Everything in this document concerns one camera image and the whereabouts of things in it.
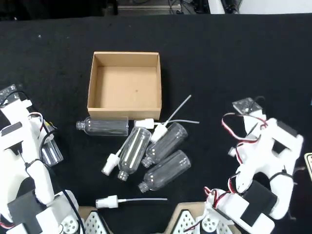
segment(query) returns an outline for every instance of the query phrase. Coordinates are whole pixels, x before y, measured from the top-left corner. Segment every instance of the cable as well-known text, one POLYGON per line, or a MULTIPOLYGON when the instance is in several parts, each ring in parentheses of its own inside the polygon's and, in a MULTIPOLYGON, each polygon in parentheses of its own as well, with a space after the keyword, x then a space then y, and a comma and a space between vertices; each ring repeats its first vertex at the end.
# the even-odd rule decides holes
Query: cable
POLYGON ((289 178, 291 178, 293 180, 293 176, 288 174, 287 171, 285 169, 283 169, 281 172, 278 172, 276 174, 274 174, 270 179, 269 181, 271 182, 275 177, 279 176, 279 175, 282 175, 282 176, 287 176, 289 178))
POLYGON ((26 97, 26 99, 29 99, 28 95, 27 95, 24 91, 15 90, 15 91, 10 92, 10 93, 4 98, 4 100, 0 103, 0 108, 3 108, 3 107, 4 107, 5 101, 6 101, 11 95, 17 94, 17 93, 24 94, 24 96, 26 97))
POLYGON ((31 113, 29 113, 28 117, 30 117, 31 115, 40 116, 40 118, 41 118, 41 126, 40 126, 40 130, 39 131, 41 132, 41 130, 43 129, 43 125, 44 125, 44 120, 43 120, 42 114, 40 112, 31 112, 31 113))
POLYGON ((221 194, 220 197, 218 197, 218 199, 214 202, 214 205, 213 207, 216 209, 219 201, 226 195, 226 194, 230 194, 231 192, 230 191, 226 191, 225 193, 221 194))
POLYGON ((62 234, 63 231, 64 231, 64 226, 63 226, 63 224, 61 224, 61 225, 62 225, 62 231, 60 231, 59 234, 62 234))
POLYGON ((184 6, 184 8, 190 13, 190 15, 192 14, 191 11, 186 7, 186 5, 184 5, 184 1, 181 1, 181 8, 182 6, 184 6))
POLYGON ((58 180, 57 180, 57 176, 56 176, 56 174, 54 173, 54 171, 52 170, 52 168, 50 168, 47 164, 45 164, 43 161, 41 161, 40 159, 37 158, 37 159, 33 160, 32 162, 26 163, 26 164, 25 164, 25 171, 27 172, 27 169, 28 169, 31 165, 33 165, 34 162, 36 162, 36 161, 41 162, 41 163, 46 167, 46 169, 49 171, 49 173, 54 177, 55 184, 57 184, 58 188, 63 192, 64 196, 67 198, 67 200, 68 200, 70 206, 72 207, 72 209, 74 210, 74 212, 75 212, 75 214, 76 214, 76 216, 77 216, 77 218, 78 218, 78 221, 79 221, 79 223, 80 223, 80 226, 82 227, 82 232, 83 232, 83 234, 85 234, 85 229, 84 229, 84 225, 83 225, 83 222, 82 222, 82 220, 81 220, 81 217, 80 217, 80 215, 79 215, 79 213, 78 213, 78 211, 77 211, 75 205, 73 204, 73 202, 72 202, 70 196, 69 196, 68 193, 66 192, 66 190, 63 189, 63 188, 60 186, 60 184, 59 184, 59 182, 58 182, 58 180))
POLYGON ((176 2, 177 0, 174 0, 173 3, 172 3, 171 5, 170 5, 170 1, 171 1, 171 0, 168 0, 169 13, 170 13, 170 14, 175 14, 174 11, 173 11, 173 9, 172 9, 172 6, 175 4, 175 2, 176 2))
POLYGON ((238 135, 236 135, 234 133, 234 131, 225 123, 224 121, 224 117, 225 116, 229 116, 229 115, 232 115, 232 116, 236 116, 236 117, 252 117, 252 118, 255 118, 255 119, 258 119, 260 121, 263 122, 263 125, 262 126, 268 126, 268 124, 266 123, 266 121, 264 121, 263 119, 261 118, 258 118, 258 117, 255 117, 255 116, 250 116, 250 115, 238 115, 236 113, 226 113, 222 119, 221 119, 221 125, 236 139, 240 140, 241 142, 249 142, 249 143, 255 143, 259 140, 260 137, 256 138, 256 139, 250 139, 250 138, 247 138, 247 137, 239 137, 238 135))
POLYGON ((39 158, 40 158, 40 160, 42 160, 42 148, 43 148, 43 145, 44 145, 44 143, 45 143, 45 140, 50 136, 50 135, 52 135, 53 133, 56 133, 58 130, 57 129, 54 129, 54 130, 52 130, 52 131, 50 131, 50 132, 47 132, 47 135, 45 135, 44 137, 43 137, 43 139, 42 139, 42 141, 41 141, 41 144, 40 144, 40 146, 39 146, 39 158))
POLYGON ((237 172, 236 174, 234 174, 233 176, 231 176, 229 179, 228 179, 228 188, 229 188, 229 191, 232 193, 232 194, 237 194, 237 191, 236 191, 236 188, 233 187, 232 185, 232 179, 237 177, 238 174, 240 172, 237 172))
POLYGON ((168 122, 175 116, 175 114, 181 109, 181 107, 188 101, 188 99, 191 98, 192 95, 189 95, 179 106, 176 108, 176 110, 170 115, 170 117, 167 119, 167 121, 164 123, 164 126, 168 124, 168 122))
POLYGON ((204 218, 200 219, 196 224, 190 226, 189 228, 185 229, 183 232, 188 232, 189 230, 193 229, 194 227, 196 227, 198 224, 200 224, 201 221, 203 221, 204 218))
POLYGON ((14 223, 10 223, 10 222, 8 222, 9 224, 5 224, 4 222, 2 222, 1 221, 1 218, 2 218, 2 215, 0 214, 0 226, 2 227, 2 228, 4 228, 4 229, 11 229, 11 228, 13 228, 14 226, 15 226, 15 224, 14 223))

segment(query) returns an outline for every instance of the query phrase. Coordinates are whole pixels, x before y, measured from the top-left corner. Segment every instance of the black tablecloth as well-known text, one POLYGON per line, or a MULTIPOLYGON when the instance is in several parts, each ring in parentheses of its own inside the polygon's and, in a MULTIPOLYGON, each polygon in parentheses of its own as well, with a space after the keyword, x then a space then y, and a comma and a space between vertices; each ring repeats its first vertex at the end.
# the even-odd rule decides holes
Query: black tablecloth
MULTIPOLYGON (((312 15, 157 16, 59 19, 0 23, 0 87, 23 85, 33 103, 60 129, 65 160, 55 167, 62 186, 80 205, 95 205, 108 195, 119 198, 167 197, 168 203, 132 203, 102 210, 116 234, 148 234, 166 228, 180 202, 203 201, 203 186, 226 189, 237 162, 227 155, 235 140, 221 127, 231 102, 264 95, 268 117, 289 124, 305 138, 297 165, 311 150, 312 15), (192 167, 157 192, 142 195, 137 185, 145 169, 126 183, 100 170, 123 137, 89 137, 75 129, 87 115, 87 90, 94 51, 160 52, 165 120, 187 95, 176 118, 189 138, 181 149, 192 167)), ((1 116, 0 127, 8 121, 1 116)), ((307 233, 312 184, 298 172, 291 212, 276 221, 273 233, 307 233)))

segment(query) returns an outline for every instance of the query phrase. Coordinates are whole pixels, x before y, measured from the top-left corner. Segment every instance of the plastic tube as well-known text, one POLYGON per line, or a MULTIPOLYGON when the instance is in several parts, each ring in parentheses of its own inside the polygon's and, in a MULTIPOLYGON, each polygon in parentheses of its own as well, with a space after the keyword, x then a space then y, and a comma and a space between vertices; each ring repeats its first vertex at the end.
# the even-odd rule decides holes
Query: plastic tube
POLYGON ((118 199, 118 203, 126 201, 168 201, 167 198, 131 198, 131 199, 118 199))
POLYGON ((170 120, 168 123, 174 123, 174 122, 185 122, 185 123, 196 123, 196 124, 199 124, 199 121, 193 121, 193 120, 187 120, 187 119, 170 120))
POLYGON ((189 95, 180 105, 179 107, 171 114, 171 116, 167 119, 167 121, 164 123, 164 126, 166 126, 169 121, 175 116, 175 114, 181 109, 181 107, 188 101, 188 99, 191 98, 192 95, 189 95))

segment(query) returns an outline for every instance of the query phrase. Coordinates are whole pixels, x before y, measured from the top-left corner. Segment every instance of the plastic bottle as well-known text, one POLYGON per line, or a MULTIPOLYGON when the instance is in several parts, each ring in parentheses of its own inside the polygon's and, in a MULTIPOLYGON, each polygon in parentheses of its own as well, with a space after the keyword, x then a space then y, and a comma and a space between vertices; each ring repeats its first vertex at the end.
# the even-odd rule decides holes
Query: plastic bottle
POLYGON ((127 136, 129 124, 128 119, 98 120, 87 117, 84 121, 77 121, 76 128, 91 136, 127 136))
POLYGON ((120 154, 119 179, 126 181, 128 175, 137 170, 151 135, 151 132, 145 128, 133 128, 120 154))
MULTIPOLYGON (((47 129, 50 131, 54 130, 54 128, 48 124, 44 123, 47 129)), ((54 138, 51 140, 47 140, 42 147, 42 159, 45 164, 49 165, 50 167, 62 162, 64 160, 62 153, 60 152, 58 145, 54 141, 54 138)))
POLYGON ((181 150, 176 151, 144 176, 144 181, 138 185, 141 192, 158 190, 191 167, 190 160, 181 150))
POLYGON ((153 163, 159 163, 171 154, 186 137, 187 131, 181 124, 171 124, 168 132, 160 140, 147 147, 146 157, 142 160, 142 164, 148 168, 153 163))

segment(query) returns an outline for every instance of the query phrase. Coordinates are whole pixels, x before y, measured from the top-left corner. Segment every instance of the bottle cap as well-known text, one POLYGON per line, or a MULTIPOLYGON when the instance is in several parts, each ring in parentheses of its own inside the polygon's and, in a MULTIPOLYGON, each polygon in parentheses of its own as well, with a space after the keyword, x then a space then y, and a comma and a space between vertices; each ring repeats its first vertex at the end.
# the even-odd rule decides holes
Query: bottle cap
POLYGON ((146 118, 143 120, 135 120, 135 127, 154 129, 154 119, 146 118))
POLYGON ((96 208, 117 208, 118 207, 118 197, 117 195, 108 196, 107 198, 97 199, 96 208))
POLYGON ((107 176, 109 176, 114 167, 116 167, 118 163, 119 157, 117 155, 110 154, 104 168, 102 169, 102 172, 107 176))
POLYGON ((167 131, 168 129, 164 125, 162 124, 157 125, 151 137, 151 142, 156 143, 159 139, 162 138, 163 135, 166 134, 167 131))

